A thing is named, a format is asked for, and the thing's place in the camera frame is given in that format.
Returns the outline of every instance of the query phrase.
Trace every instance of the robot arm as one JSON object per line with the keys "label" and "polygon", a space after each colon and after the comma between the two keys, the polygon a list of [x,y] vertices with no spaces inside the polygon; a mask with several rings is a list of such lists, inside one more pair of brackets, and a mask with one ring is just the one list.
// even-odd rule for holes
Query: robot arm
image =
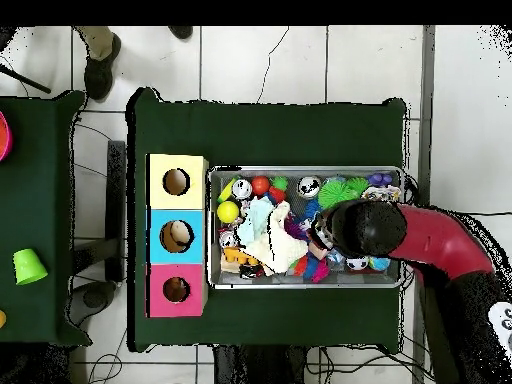
{"label": "robot arm", "polygon": [[311,238],[349,258],[403,260],[434,287],[466,384],[512,384],[512,304],[484,248],[442,211],[380,201],[341,202],[318,214]]}

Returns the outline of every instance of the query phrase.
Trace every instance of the blue box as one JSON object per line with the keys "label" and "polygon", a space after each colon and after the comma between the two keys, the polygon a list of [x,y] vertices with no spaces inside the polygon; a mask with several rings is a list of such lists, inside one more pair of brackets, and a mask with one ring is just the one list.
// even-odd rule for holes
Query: blue box
{"label": "blue box", "polygon": [[[203,210],[151,209],[149,231],[149,262],[151,264],[204,264],[205,218]],[[194,234],[189,248],[183,252],[171,253],[160,243],[160,231],[170,221],[187,223]]]}

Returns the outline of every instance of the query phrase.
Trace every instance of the person's foot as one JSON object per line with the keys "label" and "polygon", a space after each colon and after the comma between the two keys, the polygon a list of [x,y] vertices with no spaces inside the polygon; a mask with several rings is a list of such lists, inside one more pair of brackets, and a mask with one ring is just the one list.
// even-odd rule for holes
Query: person's foot
{"label": "person's foot", "polygon": [[170,26],[169,29],[174,34],[176,38],[180,40],[186,40],[192,35],[193,27],[185,27],[185,26]]}
{"label": "person's foot", "polygon": [[121,50],[121,40],[114,34],[112,53],[103,60],[87,58],[84,81],[85,89],[91,99],[96,101],[107,97],[113,83],[112,65]]}

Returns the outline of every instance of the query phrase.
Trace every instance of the pink box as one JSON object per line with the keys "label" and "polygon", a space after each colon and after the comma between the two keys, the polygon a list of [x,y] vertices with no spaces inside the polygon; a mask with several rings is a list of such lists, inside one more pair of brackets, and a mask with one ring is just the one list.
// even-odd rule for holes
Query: pink box
{"label": "pink box", "polygon": [[[150,269],[148,317],[198,317],[203,314],[208,298],[203,265],[151,265]],[[164,295],[164,283],[172,277],[180,277],[188,284],[189,295],[182,302],[171,302]]]}

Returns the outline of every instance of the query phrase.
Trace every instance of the metal tray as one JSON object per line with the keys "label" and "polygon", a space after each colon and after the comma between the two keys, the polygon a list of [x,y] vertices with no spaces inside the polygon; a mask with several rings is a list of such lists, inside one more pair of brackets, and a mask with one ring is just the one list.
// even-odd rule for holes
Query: metal tray
{"label": "metal tray", "polygon": [[402,191],[400,201],[404,200],[404,174],[400,168],[362,167],[362,166],[216,166],[207,174],[209,199],[207,199],[207,251],[208,251],[208,282],[216,289],[322,289],[322,288],[393,288],[400,284],[399,261],[392,261],[388,269],[382,273],[357,274],[345,270],[331,271],[320,283],[303,280],[302,277],[275,274],[253,280],[240,278],[237,274],[223,272],[220,267],[222,249],[218,242],[218,229],[221,222],[215,213],[217,197],[226,184],[236,175],[251,178],[258,175],[267,177],[284,176],[288,178],[286,201],[291,210],[297,214],[304,211],[307,200],[301,198],[295,187],[300,178],[315,175],[322,180],[329,177],[366,177],[376,172],[390,174],[392,185]]}

